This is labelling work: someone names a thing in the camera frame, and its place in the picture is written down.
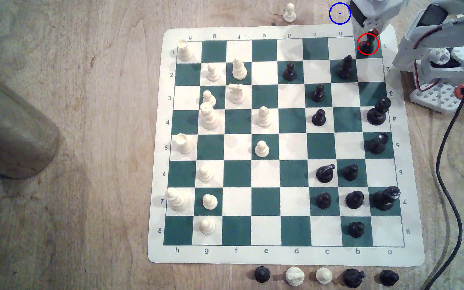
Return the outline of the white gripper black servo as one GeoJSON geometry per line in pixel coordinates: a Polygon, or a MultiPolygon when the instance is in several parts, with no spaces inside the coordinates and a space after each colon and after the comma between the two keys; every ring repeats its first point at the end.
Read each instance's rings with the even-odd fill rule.
{"type": "Polygon", "coordinates": [[[362,35],[379,36],[408,1],[350,1],[349,8],[362,35]]]}

